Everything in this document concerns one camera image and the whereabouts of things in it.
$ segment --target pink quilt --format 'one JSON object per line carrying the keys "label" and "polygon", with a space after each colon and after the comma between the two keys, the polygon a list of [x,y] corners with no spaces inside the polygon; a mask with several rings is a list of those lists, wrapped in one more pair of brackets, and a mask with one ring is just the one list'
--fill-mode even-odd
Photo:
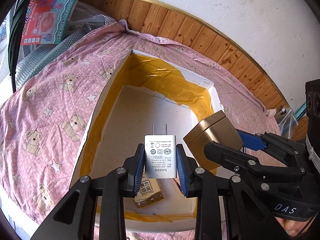
{"label": "pink quilt", "polygon": [[[132,49],[212,80],[236,128],[279,133],[260,101],[217,63],[175,41],[126,30],[125,21],[102,27],[48,64],[1,107],[0,183],[38,224],[68,191],[97,99]],[[267,155],[258,157],[263,164],[278,163]]]}

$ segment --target textured wall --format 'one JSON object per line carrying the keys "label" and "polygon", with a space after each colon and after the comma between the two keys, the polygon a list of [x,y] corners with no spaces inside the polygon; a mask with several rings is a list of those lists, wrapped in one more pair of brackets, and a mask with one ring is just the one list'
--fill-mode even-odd
{"label": "textured wall", "polygon": [[304,0],[159,0],[216,27],[245,49],[291,107],[320,78],[320,24]]}

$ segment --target screw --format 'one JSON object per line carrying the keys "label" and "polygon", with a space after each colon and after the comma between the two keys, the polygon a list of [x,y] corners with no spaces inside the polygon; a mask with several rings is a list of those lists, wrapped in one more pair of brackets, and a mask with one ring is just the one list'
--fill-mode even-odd
{"label": "screw", "polygon": [[233,182],[236,182],[236,183],[241,181],[239,176],[232,176],[231,179],[232,179]]}
{"label": "screw", "polygon": [[88,180],[89,180],[89,176],[82,176],[82,177],[80,178],[80,181],[81,181],[82,183],[87,182]]}
{"label": "screw", "polygon": [[262,183],[261,188],[265,191],[268,191],[270,189],[269,185],[267,183]]}
{"label": "screw", "polygon": [[248,163],[249,163],[250,165],[256,165],[256,162],[255,162],[254,160],[248,160]]}
{"label": "screw", "polygon": [[125,168],[124,168],[124,167],[118,168],[118,169],[117,169],[117,173],[118,173],[118,174],[123,174],[123,173],[125,173]]}
{"label": "screw", "polygon": [[201,167],[196,168],[196,173],[198,174],[204,173],[204,168],[201,168]]}

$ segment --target white charger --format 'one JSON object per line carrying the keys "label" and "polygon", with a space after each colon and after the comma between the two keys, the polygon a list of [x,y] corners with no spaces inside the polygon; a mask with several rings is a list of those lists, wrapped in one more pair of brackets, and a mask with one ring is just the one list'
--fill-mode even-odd
{"label": "white charger", "polygon": [[151,179],[169,179],[177,177],[176,136],[155,134],[144,137],[145,176]]}

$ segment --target brown packing tape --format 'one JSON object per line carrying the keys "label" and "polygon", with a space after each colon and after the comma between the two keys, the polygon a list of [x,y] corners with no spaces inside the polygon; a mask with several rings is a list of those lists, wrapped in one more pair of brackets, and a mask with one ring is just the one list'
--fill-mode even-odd
{"label": "brown packing tape", "polygon": [[[98,144],[101,141],[102,130],[123,86],[132,85],[145,87],[158,92],[178,105],[188,106],[196,115],[198,121],[213,114],[211,96],[207,89],[187,81],[182,73],[161,59],[131,54],[127,57],[104,99],[97,118],[91,123],[92,129],[88,134],[83,150],[83,160],[80,177],[88,175]],[[188,214],[146,215],[135,212],[125,212],[125,218],[144,222],[163,222],[196,217],[196,209]]]}

